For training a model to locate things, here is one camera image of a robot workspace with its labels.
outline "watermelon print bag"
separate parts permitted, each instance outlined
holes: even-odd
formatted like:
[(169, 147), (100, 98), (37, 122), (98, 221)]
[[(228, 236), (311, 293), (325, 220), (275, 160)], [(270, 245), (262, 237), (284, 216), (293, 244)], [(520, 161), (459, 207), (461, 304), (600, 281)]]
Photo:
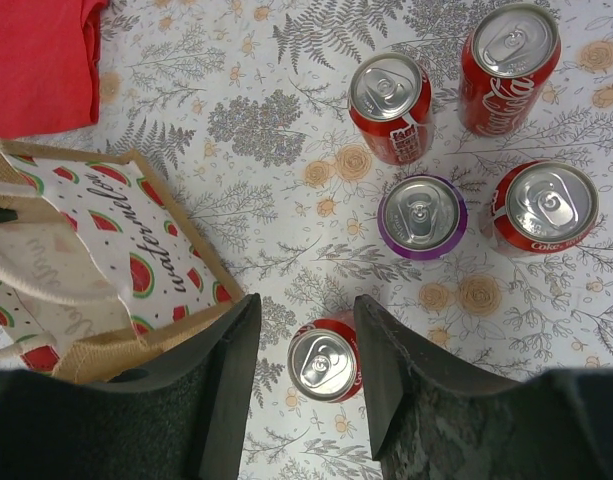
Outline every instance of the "watermelon print bag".
[(0, 326), (30, 369), (107, 380), (208, 326), (242, 296), (136, 151), (0, 141)]

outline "red cloth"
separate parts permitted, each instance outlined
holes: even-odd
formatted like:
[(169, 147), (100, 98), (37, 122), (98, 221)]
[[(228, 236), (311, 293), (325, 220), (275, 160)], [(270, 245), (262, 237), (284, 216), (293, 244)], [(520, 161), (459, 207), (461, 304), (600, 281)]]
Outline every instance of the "red cloth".
[(108, 0), (0, 0), (0, 137), (99, 117), (99, 14)]

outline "table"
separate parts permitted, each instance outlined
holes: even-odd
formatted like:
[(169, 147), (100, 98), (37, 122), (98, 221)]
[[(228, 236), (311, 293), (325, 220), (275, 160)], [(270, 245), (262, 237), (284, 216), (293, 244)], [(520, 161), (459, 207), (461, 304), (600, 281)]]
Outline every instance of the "table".
[[(500, 375), (613, 365), (613, 5), (539, 0), (560, 25), (558, 69), (518, 132), (478, 139), (456, 117), (457, 58), (492, 3), (115, 0), (102, 22), (99, 124), (29, 139), (139, 148), (245, 289), (262, 295), (241, 480), (381, 478), (362, 394), (307, 400), (285, 365), (300, 325), (358, 294)], [(376, 160), (346, 112), (358, 63), (384, 51), (417, 58), (434, 88), (433, 148), (403, 168)], [(546, 158), (592, 176), (597, 227), (564, 253), (500, 256), (476, 214), (505, 172)], [(459, 246), (430, 264), (393, 254), (375, 221), (384, 192), (423, 172), (455, 183), (470, 212)]]

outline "bag handle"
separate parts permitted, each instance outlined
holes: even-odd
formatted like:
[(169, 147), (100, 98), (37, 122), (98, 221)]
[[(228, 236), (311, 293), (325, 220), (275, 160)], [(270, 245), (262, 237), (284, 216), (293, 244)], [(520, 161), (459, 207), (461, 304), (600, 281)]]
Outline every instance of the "bag handle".
[(0, 362), (8, 358), (21, 357), (37, 348), (51, 346), (55, 348), (57, 341), (49, 332), (43, 332), (26, 340), (15, 342), (7, 347), (0, 348)]
[[(0, 182), (0, 195), (41, 198), (36, 190), (30, 185), (13, 185), (6, 182)], [(95, 290), (93, 292), (81, 292), (69, 288), (57, 288), (43, 285), (1, 254), (0, 280), (26, 295), (61, 305), (87, 305), (115, 301), (118, 298), (117, 290), (115, 290), (114, 287)]]

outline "silver can top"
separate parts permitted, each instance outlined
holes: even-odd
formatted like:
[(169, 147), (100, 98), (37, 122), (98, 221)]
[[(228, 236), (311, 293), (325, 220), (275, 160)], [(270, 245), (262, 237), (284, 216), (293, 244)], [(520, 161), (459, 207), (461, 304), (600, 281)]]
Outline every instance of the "silver can top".
[(541, 162), (513, 180), (506, 205), (511, 222), (527, 237), (561, 242), (594, 221), (599, 201), (586, 174), (565, 164)]
[(388, 194), (383, 217), (394, 242), (408, 250), (430, 250), (455, 231), (459, 205), (445, 183), (417, 175), (402, 181)]
[(362, 117), (386, 122), (410, 110), (419, 98), (422, 73), (399, 53), (384, 53), (362, 63), (350, 81), (349, 102)]
[(546, 62), (559, 34), (550, 14), (524, 3), (496, 9), (479, 24), (473, 36), (475, 60), (499, 77), (527, 75)]
[(355, 382), (357, 364), (350, 344), (330, 330), (308, 330), (288, 351), (288, 373), (307, 397), (332, 401)]

